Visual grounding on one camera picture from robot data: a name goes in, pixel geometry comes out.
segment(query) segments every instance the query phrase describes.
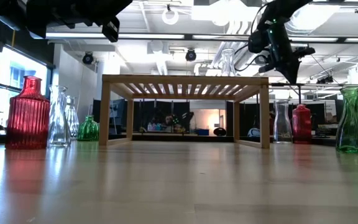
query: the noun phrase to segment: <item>red glass vase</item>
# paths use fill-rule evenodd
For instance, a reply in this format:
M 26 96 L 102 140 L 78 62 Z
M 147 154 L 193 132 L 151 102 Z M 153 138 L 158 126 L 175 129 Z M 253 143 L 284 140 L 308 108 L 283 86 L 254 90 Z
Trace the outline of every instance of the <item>red glass vase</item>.
M 22 92 L 10 103 L 5 148 L 45 149 L 50 102 L 41 94 L 41 79 L 24 77 Z
M 311 113 L 305 105 L 292 111 L 293 140 L 295 144 L 311 144 Z

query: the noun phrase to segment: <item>glass bottle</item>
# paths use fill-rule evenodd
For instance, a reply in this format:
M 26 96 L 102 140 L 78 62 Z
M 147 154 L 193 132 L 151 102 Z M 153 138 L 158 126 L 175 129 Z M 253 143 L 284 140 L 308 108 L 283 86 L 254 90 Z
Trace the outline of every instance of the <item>glass bottle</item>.
M 99 140 L 99 125 L 93 121 L 93 115 L 88 115 L 85 122 L 80 125 L 78 133 L 79 141 L 98 141 Z
M 292 143 L 292 128 L 288 117 L 288 100 L 274 102 L 276 118 L 274 121 L 274 143 Z
M 10 99 L 6 149 L 47 147 L 50 103 L 41 95 L 41 81 L 25 76 L 23 90 Z
M 69 146 L 70 130 L 65 116 L 66 90 L 61 85 L 50 85 L 50 112 L 48 146 Z
M 344 110 L 336 133 L 338 152 L 358 153 L 358 86 L 341 89 Z
M 297 144 L 311 144 L 311 113 L 300 104 L 292 111 L 293 141 Z
M 70 130 L 70 136 L 72 139 L 76 139 L 78 136 L 78 127 L 80 122 L 78 121 L 77 111 L 75 110 L 75 98 L 67 96 L 67 105 L 66 105 L 66 119 L 68 123 L 68 129 Z
M 222 76 L 223 77 L 235 77 L 236 70 L 234 69 L 233 62 L 234 50 L 233 49 L 224 49 L 222 51 Z

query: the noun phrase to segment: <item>clear glass vase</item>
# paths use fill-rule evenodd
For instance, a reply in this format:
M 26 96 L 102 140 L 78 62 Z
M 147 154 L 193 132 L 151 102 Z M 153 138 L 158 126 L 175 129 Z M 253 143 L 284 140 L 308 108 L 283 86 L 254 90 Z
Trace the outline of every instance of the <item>clear glass vase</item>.
M 336 133 L 338 152 L 358 153 L 358 86 L 341 89 L 344 110 Z
M 276 118 L 274 121 L 274 143 L 292 143 L 292 128 L 288 117 L 288 100 L 274 102 Z
M 70 136 L 72 139 L 76 139 L 78 136 L 78 127 L 80 126 L 80 122 L 78 121 L 77 111 L 75 110 L 74 97 L 67 96 L 65 114 L 68 123 L 68 129 L 70 130 Z
M 93 121 L 93 115 L 85 118 L 85 122 L 81 124 L 78 133 L 79 141 L 98 141 L 99 140 L 99 124 Z
M 234 50 L 233 49 L 224 49 L 222 51 L 222 76 L 223 77 L 235 77 L 236 70 L 234 69 Z
M 66 90 L 61 85 L 50 85 L 50 112 L 48 146 L 69 146 L 70 130 L 65 116 Z

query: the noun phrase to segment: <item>window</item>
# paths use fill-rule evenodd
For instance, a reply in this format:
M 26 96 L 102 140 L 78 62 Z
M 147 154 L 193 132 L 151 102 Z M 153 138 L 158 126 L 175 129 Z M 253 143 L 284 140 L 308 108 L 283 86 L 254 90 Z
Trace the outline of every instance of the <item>window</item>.
M 0 88 L 0 125 L 6 127 L 9 116 L 9 100 L 18 94 L 16 91 Z
M 41 94 L 45 95 L 48 68 L 4 47 L 0 53 L 0 125 L 4 127 L 9 116 L 9 100 L 23 89 L 25 76 L 41 78 Z
M 42 79 L 41 93 L 45 95 L 47 89 L 48 69 L 26 56 L 6 47 L 0 53 L 0 84 L 23 88 L 25 76 L 35 76 Z

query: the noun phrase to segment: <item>wooden slatted table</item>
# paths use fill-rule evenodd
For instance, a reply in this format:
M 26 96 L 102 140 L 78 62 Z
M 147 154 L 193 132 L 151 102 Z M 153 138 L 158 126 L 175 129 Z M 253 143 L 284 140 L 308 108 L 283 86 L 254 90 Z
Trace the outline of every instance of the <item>wooden slatted table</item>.
M 99 145 L 110 146 L 132 140 L 133 128 L 125 139 L 109 140 L 110 92 L 128 101 L 127 127 L 133 127 L 134 99 L 230 100 L 234 102 L 234 140 L 248 146 L 270 147 L 269 78 L 196 77 L 174 75 L 103 75 Z M 240 102 L 260 94 L 260 142 L 240 140 Z

